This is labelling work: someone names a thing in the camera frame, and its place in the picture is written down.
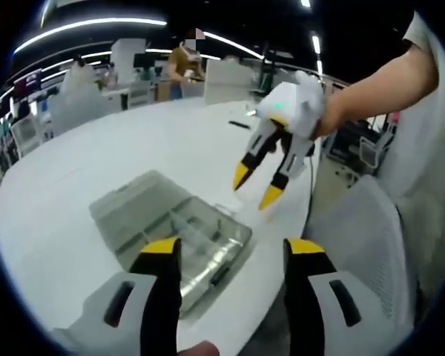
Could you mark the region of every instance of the cable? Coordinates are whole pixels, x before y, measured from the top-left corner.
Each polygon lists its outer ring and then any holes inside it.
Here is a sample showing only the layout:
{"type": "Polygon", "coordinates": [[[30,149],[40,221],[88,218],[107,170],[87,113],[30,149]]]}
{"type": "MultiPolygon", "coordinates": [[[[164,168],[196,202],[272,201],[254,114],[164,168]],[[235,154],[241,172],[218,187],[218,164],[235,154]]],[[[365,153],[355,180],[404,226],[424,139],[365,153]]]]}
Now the cable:
{"type": "Polygon", "coordinates": [[[310,156],[310,200],[309,200],[309,213],[306,217],[306,221],[309,221],[310,215],[312,213],[312,197],[313,197],[313,156],[310,156]]]}

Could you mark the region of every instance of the black ceiling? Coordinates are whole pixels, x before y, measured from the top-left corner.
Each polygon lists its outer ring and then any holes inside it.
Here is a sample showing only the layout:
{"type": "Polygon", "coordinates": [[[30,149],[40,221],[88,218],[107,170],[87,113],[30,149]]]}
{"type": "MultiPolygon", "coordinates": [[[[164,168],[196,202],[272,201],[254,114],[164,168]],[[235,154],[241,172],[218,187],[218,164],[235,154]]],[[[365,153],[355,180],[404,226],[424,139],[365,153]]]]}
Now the black ceiling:
{"type": "MultiPolygon", "coordinates": [[[[166,27],[101,24],[59,33],[17,53],[9,75],[52,53],[85,43],[143,37],[152,41],[151,47],[172,48],[178,41],[174,37],[191,27],[216,33],[258,53],[262,53],[268,43],[271,49],[293,55],[293,59],[285,62],[312,69],[316,68],[317,59],[310,40],[314,31],[322,42],[320,57],[324,73],[346,82],[369,75],[405,50],[401,38],[413,15],[408,3],[393,0],[310,2],[311,8],[307,9],[300,0],[86,0],[53,8],[42,29],[35,11],[28,32],[17,37],[16,44],[39,31],[82,19],[140,17],[161,19],[168,24],[166,27]]],[[[205,41],[203,53],[248,56],[212,39],[205,41]]]]}

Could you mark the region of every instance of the small black object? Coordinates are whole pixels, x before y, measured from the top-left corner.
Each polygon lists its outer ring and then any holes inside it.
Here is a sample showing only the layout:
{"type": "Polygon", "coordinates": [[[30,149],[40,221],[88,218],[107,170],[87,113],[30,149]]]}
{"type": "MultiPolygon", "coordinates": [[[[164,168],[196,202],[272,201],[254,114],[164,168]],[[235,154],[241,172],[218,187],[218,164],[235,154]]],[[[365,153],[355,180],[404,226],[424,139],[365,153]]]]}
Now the small black object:
{"type": "Polygon", "coordinates": [[[310,147],[310,149],[309,149],[309,151],[306,153],[306,157],[310,157],[310,156],[313,156],[313,153],[314,153],[314,144],[313,145],[311,145],[311,147],[310,147]]]}
{"type": "Polygon", "coordinates": [[[162,70],[163,70],[162,67],[155,67],[154,70],[155,70],[155,76],[156,77],[159,77],[159,76],[162,75],[162,70]]]}
{"type": "Polygon", "coordinates": [[[120,318],[124,311],[125,304],[134,289],[133,283],[124,282],[114,295],[108,310],[105,312],[104,321],[109,326],[116,328],[119,326],[120,318]]]}
{"type": "Polygon", "coordinates": [[[128,110],[128,94],[120,95],[120,105],[123,111],[128,110]]]}
{"type": "Polygon", "coordinates": [[[332,287],[336,299],[338,299],[346,325],[351,327],[359,323],[361,321],[361,315],[353,301],[353,297],[350,295],[343,282],[340,280],[333,280],[329,285],[332,287]]]}
{"type": "Polygon", "coordinates": [[[217,271],[216,274],[211,278],[210,284],[213,286],[217,286],[221,282],[221,280],[223,280],[224,276],[227,275],[228,272],[229,272],[229,267],[226,265],[226,263],[224,263],[219,269],[219,271],[217,271]]]}
{"type": "Polygon", "coordinates": [[[240,122],[230,121],[229,123],[232,124],[232,125],[239,126],[240,128],[245,128],[246,130],[250,130],[251,129],[251,127],[249,125],[242,124],[240,122]]]}

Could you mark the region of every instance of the human arm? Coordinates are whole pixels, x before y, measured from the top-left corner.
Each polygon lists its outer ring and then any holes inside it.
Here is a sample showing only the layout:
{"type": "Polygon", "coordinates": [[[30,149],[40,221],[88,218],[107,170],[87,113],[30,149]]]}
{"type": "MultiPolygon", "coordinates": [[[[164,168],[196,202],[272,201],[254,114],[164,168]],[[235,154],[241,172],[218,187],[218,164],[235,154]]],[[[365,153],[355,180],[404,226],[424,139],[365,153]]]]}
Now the human arm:
{"type": "Polygon", "coordinates": [[[370,77],[340,90],[327,99],[325,112],[312,139],[335,131],[344,122],[358,121],[382,113],[401,111],[433,92],[438,71],[425,32],[418,32],[414,18],[409,30],[414,42],[402,56],[393,59],[370,77]]]}
{"type": "Polygon", "coordinates": [[[187,81],[187,79],[177,73],[178,61],[179,54],[177,52],[177,49],[174,49],[173,52],[171,52],[170,57],[168,58],[168,76],[170,77],[170,80],[174,82],[185,82],[187,81]]]}

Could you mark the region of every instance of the white sleeve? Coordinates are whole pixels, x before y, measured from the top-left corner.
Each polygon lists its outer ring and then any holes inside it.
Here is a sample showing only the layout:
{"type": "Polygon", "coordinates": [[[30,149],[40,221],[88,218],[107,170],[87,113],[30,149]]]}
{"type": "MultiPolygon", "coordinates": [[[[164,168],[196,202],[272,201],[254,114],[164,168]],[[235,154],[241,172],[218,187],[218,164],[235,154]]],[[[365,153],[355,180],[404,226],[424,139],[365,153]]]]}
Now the white sleeve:
{"type": "Polygon", "coordinates": [[[410,41],[414,45],[417,45],[425,52],[432,51],[429,43],[428,28],[418,13],[414,13],[414,18],[407,29],[404,39],[410,41]]]}

